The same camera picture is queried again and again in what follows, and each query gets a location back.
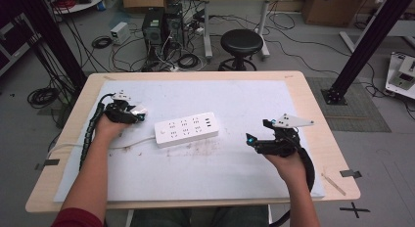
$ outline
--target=person's left hand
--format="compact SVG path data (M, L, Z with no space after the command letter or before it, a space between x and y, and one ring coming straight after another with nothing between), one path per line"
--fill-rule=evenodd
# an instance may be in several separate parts
M99 119L95 127L95 136L113 140L122 129L128 127L130 124L118 123L110 121L105 114Z

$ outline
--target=red sleeve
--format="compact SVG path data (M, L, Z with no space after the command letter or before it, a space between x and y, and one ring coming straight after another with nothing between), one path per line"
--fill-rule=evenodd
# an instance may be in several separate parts
M52 227L103 227L100 219L89 211L66 208L58 213Z

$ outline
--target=round stool seat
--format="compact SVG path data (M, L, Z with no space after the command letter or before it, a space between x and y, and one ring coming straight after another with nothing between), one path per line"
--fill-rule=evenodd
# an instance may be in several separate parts
M246 57L258 52L263 45L259 34L248 29L233 29L222 35L222 48L232 56Z

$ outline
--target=human hand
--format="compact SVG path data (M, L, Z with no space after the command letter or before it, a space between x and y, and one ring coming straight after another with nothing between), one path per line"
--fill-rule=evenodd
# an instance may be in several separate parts
M128 127L130 124L118 123L110 121L105 114L103 114L98 120L95 127L95 137L108 139L112 141L121 131Z
M306 185L305 168L299 153L282 158L279 156L264 155L278 170L287 186Z

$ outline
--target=white board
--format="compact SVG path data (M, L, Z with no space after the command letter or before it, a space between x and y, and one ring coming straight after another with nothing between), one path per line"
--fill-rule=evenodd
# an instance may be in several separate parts
M144 122L124 130L112 146L133 144L155 134L154 124L178 117L213 112L219 135L159 149L155 140L128 150L109 150L109 201L198 201L287 198L276 168L246 144L246 133L273 139L263 119L297 115L283 81L107 81L97 98L123 90L148 114ZM92 117L95 106L89 114ZM78 143L83 142L88 121ZM300 129L301 145L307 150ZM79 167L81 148L73 148L55 197L62 202ZM312 197L324 197L316 176Z

